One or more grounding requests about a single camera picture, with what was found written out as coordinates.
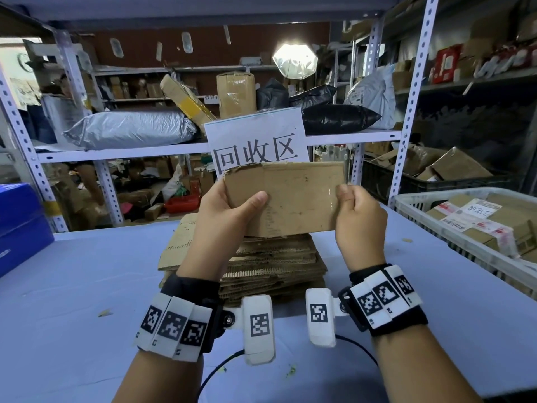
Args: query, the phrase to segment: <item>person's right hand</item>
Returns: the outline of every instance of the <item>person's right hand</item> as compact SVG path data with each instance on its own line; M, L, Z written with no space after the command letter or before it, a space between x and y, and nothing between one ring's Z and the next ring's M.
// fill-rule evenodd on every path
M386 263L384 238L388 214L358 185L339 185L336 242L350 271Z

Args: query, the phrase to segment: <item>blue box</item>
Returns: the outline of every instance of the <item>blue box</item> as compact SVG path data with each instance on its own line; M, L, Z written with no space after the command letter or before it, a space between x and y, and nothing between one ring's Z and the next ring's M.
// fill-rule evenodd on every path
M0 277L54 242L29 184L0 184Z

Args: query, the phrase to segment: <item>forearm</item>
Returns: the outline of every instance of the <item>forearm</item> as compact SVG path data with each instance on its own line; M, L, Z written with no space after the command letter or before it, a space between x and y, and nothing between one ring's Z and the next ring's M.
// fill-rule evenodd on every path
M373 338L391 403L478 403L480 397L426 325Z
M203 355L191 363L138 351L112 403L195 403L202 373Z

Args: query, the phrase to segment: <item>table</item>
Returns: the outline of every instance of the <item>table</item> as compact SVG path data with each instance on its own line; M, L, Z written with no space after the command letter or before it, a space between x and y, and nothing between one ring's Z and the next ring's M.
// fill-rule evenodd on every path
M537 303L389 210L386 256L424 300L432 331L482 396L537 387ZM0 278L0 390L6 403L107 402L136 349L133 336L162 274L160 252L177 222L64 233ZM312 235L335 294L348 273L333 232ZM99 318L110 309L111 315ZM309 342L302 303L275 308L277 357L229 362L200 402L387 402L382 378L356 346ZM373 351L348 317L337 333ZM237 350L227 331L205 358L205 375Z

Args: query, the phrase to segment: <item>black cable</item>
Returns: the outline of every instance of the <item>black cable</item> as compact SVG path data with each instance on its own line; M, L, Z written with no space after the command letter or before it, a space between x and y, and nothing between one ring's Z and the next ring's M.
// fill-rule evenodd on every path
M235 358L237 358L237 357L240 356L240 355L244 355L244 349L241 349L240 351L235 352L233 355L228 356L228 357L227 357L221 364L219 364L217 367L215 367L211 373L209 373L209 376L207 376L207 378L206 378L206 379L203 381L203 383L201 384L201 387L200 387L200 389L199 389L199 391L198 391L198 396L196 397L196 401L198 401L198 399L200 398L201 391L203 390L203 388L205 387L205 385L207 384L207 382L209 381L209 379L211 379L211 378L213 377L213 375L214 375L215 373L217 373L218 370L219 370L222 366L224 366L224 365L225 365L226 363L228 363L230 360L235 359Z
M336 334L336 339L340 339L342 341L347 341L347 342L353 343L354 345L359 347L362 351L366 352L367 356L369 356L371 358L371 360L373 362L375 362L375 365L377 365L377 367L379 366L379 363L376 361L376 359L373 357L373 355L367 349L365 349L362 345L360 345L358 342L356 342L356 341L354 341L354 340L352 340L350 338L347 338L345 336L338 335L338 334Z

